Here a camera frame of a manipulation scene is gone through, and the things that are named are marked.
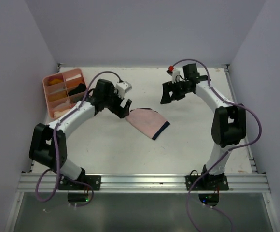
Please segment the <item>pink underwear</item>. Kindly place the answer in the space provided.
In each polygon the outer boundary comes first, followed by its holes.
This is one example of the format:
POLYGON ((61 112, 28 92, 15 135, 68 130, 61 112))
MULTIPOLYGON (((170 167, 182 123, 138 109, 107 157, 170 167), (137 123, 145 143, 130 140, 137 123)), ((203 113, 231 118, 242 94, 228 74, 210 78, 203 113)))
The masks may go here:
POLYGON ((131 110, 125 120, 152 140, 156 140, 170 126, 166 118, 151 108, 131 110))

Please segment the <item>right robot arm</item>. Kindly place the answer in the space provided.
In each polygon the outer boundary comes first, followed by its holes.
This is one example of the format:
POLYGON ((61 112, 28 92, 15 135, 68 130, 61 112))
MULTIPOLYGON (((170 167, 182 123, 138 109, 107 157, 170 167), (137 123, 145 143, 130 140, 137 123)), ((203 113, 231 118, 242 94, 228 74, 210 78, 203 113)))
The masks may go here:
POLYGON ((169 104, 183 99, 188 93, 194 93, 214 113, 211 126, 213 149, 199 180, 195 182, 204 189, 213 189, 223 181, 232 149, 246 137, 245 109, 215 90, 211 85, 210 75, 201 75, 196 64, 185 65, 182 72, 169 66, 167 73, 171 76, 171 81, 162 84, 161 104, 169 104))

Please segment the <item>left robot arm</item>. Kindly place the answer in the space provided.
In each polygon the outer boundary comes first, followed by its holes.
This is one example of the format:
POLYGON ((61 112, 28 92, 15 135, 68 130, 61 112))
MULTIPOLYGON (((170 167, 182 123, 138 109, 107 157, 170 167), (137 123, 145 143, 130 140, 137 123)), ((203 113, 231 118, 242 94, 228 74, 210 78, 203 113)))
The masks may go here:
POLYGON ((132 101, 128 99, 124 106, 121 103, 131 89, 132 85, 127 81, 113 84, 99 79, 96 86, 86 91, 83 98, 66 114, 47 125, 39 123, 35 126, 29 157, 51 171, 67 177, 74 189, 82 189, 86 184, 85 171, 68 159, 67 139, 83 123, 104 109, 119 118, 128 116, 132 101))

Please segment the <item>black rolled garment in tray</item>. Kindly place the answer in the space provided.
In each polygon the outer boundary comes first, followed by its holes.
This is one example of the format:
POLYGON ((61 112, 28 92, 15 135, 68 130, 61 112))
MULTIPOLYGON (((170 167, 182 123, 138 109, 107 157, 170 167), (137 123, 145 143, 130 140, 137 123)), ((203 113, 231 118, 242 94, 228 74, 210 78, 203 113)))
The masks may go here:
POLYGON ((83 84, 83 83, 80 83, 75 89, 70 90, 68 92, 68 95, 72 96, 72 95, 75 95, 75 94, 78 94, 78 93, 82 93, 82 92, 85 92, 85 91, 86 91, 86 85, 83 84))

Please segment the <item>white rolled garment in tray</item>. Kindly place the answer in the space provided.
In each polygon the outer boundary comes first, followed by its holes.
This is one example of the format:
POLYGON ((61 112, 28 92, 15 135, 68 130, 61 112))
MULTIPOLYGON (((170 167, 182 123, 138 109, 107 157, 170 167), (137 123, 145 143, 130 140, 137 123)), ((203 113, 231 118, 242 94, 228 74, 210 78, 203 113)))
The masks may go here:
POLYGON ((65 81, 71 81, 71 80, 74 80, 74 79, 77 79, 77 78, 81 78, 81 77, 82 77, 81 74, 77 74, 77 75, 75 75, 75 76, 66 78, 65 81))

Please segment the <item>pink divided organizer tray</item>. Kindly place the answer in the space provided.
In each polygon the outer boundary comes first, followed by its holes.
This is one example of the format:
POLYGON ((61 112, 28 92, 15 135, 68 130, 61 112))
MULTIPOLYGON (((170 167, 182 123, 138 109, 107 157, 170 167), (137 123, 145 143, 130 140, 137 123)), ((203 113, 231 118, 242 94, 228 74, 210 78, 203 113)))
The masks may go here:
POLYGON ((82 96, 84 96, 84 92, 78 93, 78 94, 75 94, 72 96, 68 95, 68 92, 70 90, 75 89, 80 83, 83 83, 86 85, 83 72, 80 68, 74 68, 74 69, 70 69, 70 70, 67 70, 64 72, 58 72, 58 73, 55 73, 48 77, 45 77, 43 79, 42 84, 43 84, 43 89, 44 89, 45 100, 46 100, 48 114, 51 119, 55 119, 54 118, 55 111, 63 111, 66 109, 71 109, 77 103, 77 101, 82 96), (65 81, 66 78, 75 76, 77 74, 81 74, 82 77, 71 80, 71 81, 65 81), (56 85, 48 86, 49 78, 62 78, 64 80, 64 82, 56 84, 56 85), (59 99, 57 101, 49 102, 48 95, 58 93, 58 92, 66 92, 67 97, 65 97, 63 99, 59 99))

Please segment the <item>cream rolled garment in tray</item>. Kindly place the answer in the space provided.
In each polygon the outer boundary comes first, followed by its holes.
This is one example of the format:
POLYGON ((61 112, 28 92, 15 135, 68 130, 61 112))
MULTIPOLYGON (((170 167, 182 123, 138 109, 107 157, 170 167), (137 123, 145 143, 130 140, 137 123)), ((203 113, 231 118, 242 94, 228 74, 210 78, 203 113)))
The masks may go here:
POLYGON ((69 111, 70 111, 70 109, 66 109, 66 110, 63 110, 63 111, 55 111, 54 112, 54 118, 55 119, 60 118, 63 115, 65 115, 66 113, 68 113, 69 111))

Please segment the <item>orange rolled garment in tray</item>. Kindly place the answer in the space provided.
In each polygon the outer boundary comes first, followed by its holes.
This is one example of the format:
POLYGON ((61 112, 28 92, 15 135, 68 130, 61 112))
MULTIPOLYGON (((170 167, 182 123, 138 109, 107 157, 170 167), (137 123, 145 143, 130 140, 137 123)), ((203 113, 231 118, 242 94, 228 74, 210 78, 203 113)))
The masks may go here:
POLYGON ((48 95, 48 100, 49 100, 49 102, 54 102, 54 101, 57 101, 59 99, 63 99, 65 97, 67 97, 66 92, 58 92, 58 93, 48 95))

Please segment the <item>yellow rolled garment in tray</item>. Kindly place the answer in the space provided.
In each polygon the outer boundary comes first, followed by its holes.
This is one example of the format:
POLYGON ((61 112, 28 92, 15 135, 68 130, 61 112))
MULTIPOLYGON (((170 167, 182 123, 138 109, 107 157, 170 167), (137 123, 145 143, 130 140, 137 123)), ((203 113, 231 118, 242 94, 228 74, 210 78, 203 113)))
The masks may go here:
POLYGON ((64 80, 62 78, 49 78, 48 79, 48 86, 52 86, 52 85, 56 85, 59 83, 64 82, 64 80))

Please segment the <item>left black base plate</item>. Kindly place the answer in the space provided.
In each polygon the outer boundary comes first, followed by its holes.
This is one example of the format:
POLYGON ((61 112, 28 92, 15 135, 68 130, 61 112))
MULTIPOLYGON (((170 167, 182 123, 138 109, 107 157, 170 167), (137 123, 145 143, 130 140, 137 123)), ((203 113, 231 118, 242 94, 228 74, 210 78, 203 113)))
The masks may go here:
POLYGON ((93 190, 99 191, 101 186, 100 175, 85 175, 82 180, 69 180, 62 177, 58 185, 58 190, 93 190))

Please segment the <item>aluminium mounting rail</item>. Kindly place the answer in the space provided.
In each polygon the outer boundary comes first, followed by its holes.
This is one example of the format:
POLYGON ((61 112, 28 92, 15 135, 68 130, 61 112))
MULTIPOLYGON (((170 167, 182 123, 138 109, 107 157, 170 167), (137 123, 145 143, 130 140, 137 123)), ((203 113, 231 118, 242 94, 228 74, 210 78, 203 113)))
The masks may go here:
MULTIPOLYGON (((21 174, 17 192, 34 192, 41 174, 21 174)), ((192 181, 187 174, 87 174, 87 182, 98 193, 187 193, 192 181)), ((52 192, 55 174, 46 174, 39 185, 40 193, 52 192)), ((59 192, 80 193, 78 187, 59 187, 59 192)), ((265 174, 226 174, 219 183, 207 188, 193 187, 197 193, 269 193, 270 187, 265 174)))

